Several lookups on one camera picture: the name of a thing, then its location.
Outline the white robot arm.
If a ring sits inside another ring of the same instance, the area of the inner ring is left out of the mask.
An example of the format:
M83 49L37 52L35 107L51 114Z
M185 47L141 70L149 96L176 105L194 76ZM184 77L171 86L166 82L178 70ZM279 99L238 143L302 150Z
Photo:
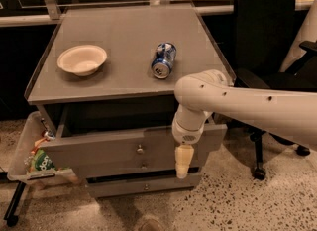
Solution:
M203 131L205 121L215 112L254 128L252 140L256 146L255 177L263 179L262 134L276 137L302 147L316 145L317 94L301 84L291 88L274 89L249 71L261 59L269 62L266 48L272 43L271 34L294 13L294 3L279 1L270 6L265 0L235 0L236 76L241 87L227 84L219 70L189 74L175 85L174 95L179 103L172 122L172 135L180 144L175 150L176 176L187 177L192 160L192 146Z

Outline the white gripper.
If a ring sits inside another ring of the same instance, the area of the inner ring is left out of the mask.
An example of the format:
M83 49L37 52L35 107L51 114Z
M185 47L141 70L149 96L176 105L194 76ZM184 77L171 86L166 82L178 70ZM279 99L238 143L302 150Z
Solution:
M210 112L191 110L179 105L172 121L172 135L176 142L182 144L175 148L176 176L184 179L188 175L194 148L204 131L204 124L211 116Z

